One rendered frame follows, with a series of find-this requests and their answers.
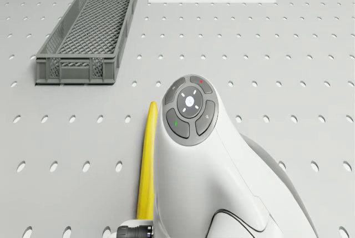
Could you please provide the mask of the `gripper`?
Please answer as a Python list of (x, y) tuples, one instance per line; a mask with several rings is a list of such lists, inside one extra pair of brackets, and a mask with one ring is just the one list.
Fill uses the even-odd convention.
[(154, 238), (153, 213), (124, 221), (109, 238)]

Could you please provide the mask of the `dark grey basket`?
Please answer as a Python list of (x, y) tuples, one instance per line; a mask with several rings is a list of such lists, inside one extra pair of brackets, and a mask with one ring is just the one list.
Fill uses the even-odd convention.
[(36, 55), (37, 84), (113, 84), (137, 0), (74, 0)]

